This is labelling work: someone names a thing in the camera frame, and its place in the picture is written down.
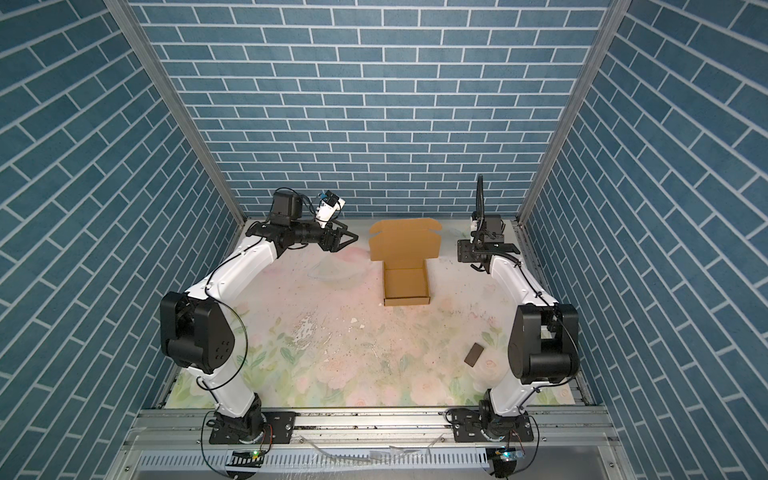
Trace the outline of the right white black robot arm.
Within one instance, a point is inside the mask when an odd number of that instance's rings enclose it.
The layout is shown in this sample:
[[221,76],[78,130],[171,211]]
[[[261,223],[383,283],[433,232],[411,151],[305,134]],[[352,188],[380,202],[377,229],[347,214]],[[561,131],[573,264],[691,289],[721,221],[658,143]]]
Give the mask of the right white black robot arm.
[[507,347],[509,371],[480,403],[481,428],[500,437],[524,418],[527,405],[546,388],[572,381],[579,371],[579,315],[557,301],[533,277],[520,250],[504,241],[500,216],[477,208],[470,237],[457,242],[457,257],[489,274],[508,292],[514,318]]

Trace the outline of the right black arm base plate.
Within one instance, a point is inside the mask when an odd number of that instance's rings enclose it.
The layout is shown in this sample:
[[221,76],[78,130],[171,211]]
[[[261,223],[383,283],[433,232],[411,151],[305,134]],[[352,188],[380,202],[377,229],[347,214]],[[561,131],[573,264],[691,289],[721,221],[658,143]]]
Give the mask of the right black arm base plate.
[[443,412],[457,443],[530,442],[531,422],[525,416],[503,417],[473,408],[450,408]]

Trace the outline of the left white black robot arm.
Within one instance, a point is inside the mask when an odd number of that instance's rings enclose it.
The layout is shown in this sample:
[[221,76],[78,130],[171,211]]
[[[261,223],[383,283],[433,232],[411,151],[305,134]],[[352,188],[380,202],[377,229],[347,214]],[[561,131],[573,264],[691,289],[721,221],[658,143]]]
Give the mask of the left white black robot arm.
[[278,188],[267,218],[248,227],[233,253],[203,280],[184,292],[169,292],[160,302],[163,354],[186,369],[215,401],[215,426],[241,443],[258,439],[264,429],[261,400],[241,375],[244,359],[235,360],[236,339],[228,319],[238,314],[234,301],[267,266],[292,247],[316,244],[338,252],[356,242],[356,234],[338,221],[345,201],[332,191],[316,203],[288,188]]

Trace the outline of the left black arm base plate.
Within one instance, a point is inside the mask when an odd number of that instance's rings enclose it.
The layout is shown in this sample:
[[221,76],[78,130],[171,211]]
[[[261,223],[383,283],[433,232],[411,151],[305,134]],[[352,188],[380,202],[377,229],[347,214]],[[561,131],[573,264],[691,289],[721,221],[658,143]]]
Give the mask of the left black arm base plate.
[[289,444],[297,414],[292,411],[259,411],[243,418],[214,413],[206,420],[214,445]]

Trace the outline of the brown cardboard box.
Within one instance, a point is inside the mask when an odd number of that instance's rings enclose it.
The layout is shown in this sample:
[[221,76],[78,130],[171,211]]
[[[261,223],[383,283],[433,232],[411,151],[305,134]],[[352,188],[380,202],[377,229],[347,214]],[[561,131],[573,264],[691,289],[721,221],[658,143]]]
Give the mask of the brown cardboard box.
[[440,255],[441,230],[432,218],[381,220],[370,228],[370,259],[382,264],[385,306],[430,303],[427,261]]

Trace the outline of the small brown cardboard piece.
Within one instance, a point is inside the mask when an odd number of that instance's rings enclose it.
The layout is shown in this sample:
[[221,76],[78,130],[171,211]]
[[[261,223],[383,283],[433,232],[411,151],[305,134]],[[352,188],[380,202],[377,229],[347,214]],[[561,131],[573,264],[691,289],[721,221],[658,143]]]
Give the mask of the small brown cardboard piece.
[[469,367],[474,367],[482,353],[484,352],[485,347],[479,343],[474,343],[471,347],[468,353],[466,354],[464,358],[464,363],[468,365]]

